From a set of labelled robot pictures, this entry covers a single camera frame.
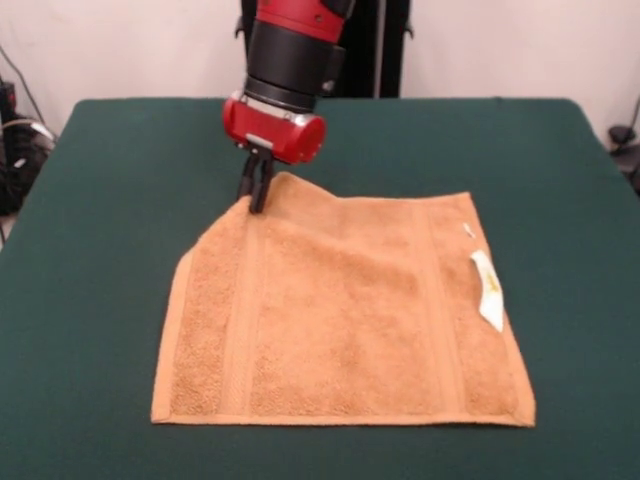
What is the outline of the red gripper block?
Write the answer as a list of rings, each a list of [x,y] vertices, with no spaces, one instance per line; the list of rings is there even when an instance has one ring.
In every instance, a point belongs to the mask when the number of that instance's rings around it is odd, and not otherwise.
[[[250,149],[237,199],[251,196],[252,214],[264,210],[275,172],[274,158],[286,164],[308,163],[323,146],[327,132],[320,116],[294,113],[239,91],[225,100],[222,116],[226,134]]]

